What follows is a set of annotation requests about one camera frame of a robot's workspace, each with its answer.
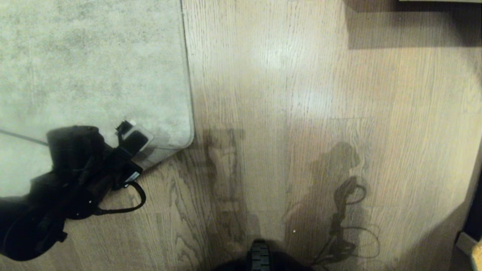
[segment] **wooden floor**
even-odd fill
[[[449,268],[482,163],[479,5],[183,0],[183,12],[193,145],[142,177],[141,210],[69,222],[65,243],[0,270],[208,271],[256,238],[312,264],[344,208],[335,231],[356,247],[329,270]]]

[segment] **wood grain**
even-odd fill
[[[65,243],[0,268],[207,271],[260,237],[310,263],[355,176],[367,193],[343,226],[378,243],[347,230],[361,257],[326,267],[447,270],[480,170],[480,10],[182,3],[193,145],[142,176],[141,210],[71,221]],[[103,205],[138,202],[123,190]]]

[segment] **small black device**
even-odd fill
[[[151,135],[123,121],[117,128],[119,146],[104,142],[93,126],[72,126],[47,133],[52,171],[31,180],[30,193],[22,197],[0,197],[0,254],[13,260],[36,258],[67,233],[65,220],[91,215],[131,212],[146,201],[134,180],[143,169],[131,161],[152,139]],[[133,186],[141,203],[132,208],[98,208],[110,190]]]

